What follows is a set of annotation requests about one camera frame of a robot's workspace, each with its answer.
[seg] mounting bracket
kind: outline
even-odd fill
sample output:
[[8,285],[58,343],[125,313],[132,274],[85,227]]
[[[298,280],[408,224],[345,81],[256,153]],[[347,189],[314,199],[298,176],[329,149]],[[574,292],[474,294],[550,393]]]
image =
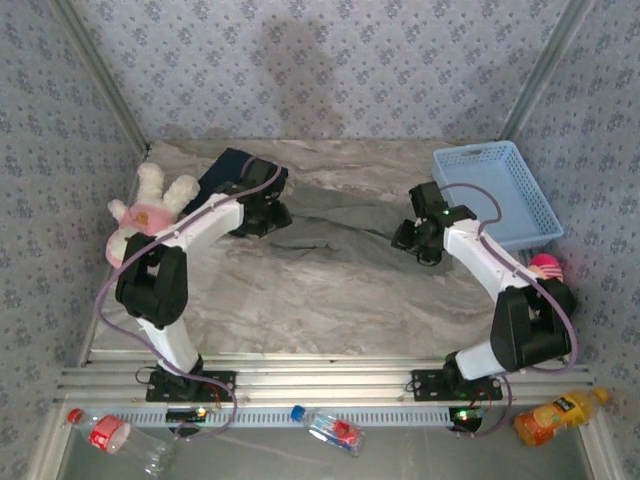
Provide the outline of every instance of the mounting bracket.
[[407,386],[412,387],[410,391],[416,402],[502,400],[500,380],[490,377],[461,383],[453,391],[442,370],[413,370]]
[[[199,372],[198,375],[213,378],[219,380],[235,391],[236,387],[236,372],[232,371],[204,371]],[[185,402],[185,389],[182,386],[176,385],[163,371],[156,370],[151,373],[149,377],[149,383],[147,385],[146,401],[149,403],[184,403]],[[217,388],[210,383],[201,383],[195,390],[195,393],[188,398],[190,402],[194,403],[231,403],[231,395],[222,389]]]

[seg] juice bottle label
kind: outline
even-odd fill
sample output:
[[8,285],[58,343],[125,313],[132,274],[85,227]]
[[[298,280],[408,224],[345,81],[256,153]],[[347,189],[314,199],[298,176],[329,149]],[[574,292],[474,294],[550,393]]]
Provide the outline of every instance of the juice bottle label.
[[532,416],[535,423],[542,428],[549,428],[560,421],[556,410],[551,405],[536,408]]
[[125,423],[118,417],[105,415],[89,434],[89,443],[106,452],[109,448],[111,437]]
[[527,432],[531,445],[538,446],[553,438],[553,412],[549,411],[549,406],[536,408],[532,412],[521,413],[518,421]]
[[569,400],[567,400],[564,397],[560,397],[558,400],[553,402],[553,404],[556,407],[558,407],[560,410],[562,410],[564,413],[567,413],[569,410],[573,410],[574,408],[576,408],[576,406],[573,403],[571,403]]

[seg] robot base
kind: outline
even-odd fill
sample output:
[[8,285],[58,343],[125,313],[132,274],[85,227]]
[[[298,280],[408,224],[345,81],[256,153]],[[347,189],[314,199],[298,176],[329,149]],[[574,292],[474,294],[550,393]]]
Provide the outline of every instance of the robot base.
[[450,386],[442,370],[413,370],[411,372],[413,399],[416,402],[448,402],[460,400],[473,402],[491,399],[502,400],[500,381],[489,377],[460,383],[455,390]]
[[[236,372],[232,371],[202,371],[202,358],[190,373],[201,377],[218,380],[235,391]],[[215,385],[195,382],[184,377],[178,377],[160,366],[151,373],[147,385],[146,401],[149,403],[231,403],[229,393]]]

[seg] pink toy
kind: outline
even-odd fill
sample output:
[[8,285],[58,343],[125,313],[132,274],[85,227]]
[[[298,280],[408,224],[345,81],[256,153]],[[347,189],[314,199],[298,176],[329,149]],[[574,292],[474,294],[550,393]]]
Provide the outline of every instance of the pink toy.
[[162,195],[164,174],[154,163],[138,167],[140,187],[136,203],[127,208],[120,200],[109,202],[109,211],[119,226],[107,242],[106,257],[118,268],[122,265],[127,241],[137,232],[155,235],[174,224],[180,212],[200,191],[198,181],[191,175],[182,175]]
[[553,255],[549,255],[548,253],[540,253],[533,257],[529,264],[529,270],[545,280],[549,278],[557,278],[561,282],[564,281],[564,275],[562,274],[560,263]]

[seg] blue bottle cap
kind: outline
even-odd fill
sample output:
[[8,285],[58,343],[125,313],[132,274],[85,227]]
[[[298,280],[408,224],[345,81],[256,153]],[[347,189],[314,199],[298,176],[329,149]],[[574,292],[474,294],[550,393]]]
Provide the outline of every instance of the blue bottle cap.
[[306,410],[303,407],[296,405],[293,407],[293,410],[291,410],[291,418],[296,422],[301,422],[302,417],[304,417],[304,412],[306,412]]

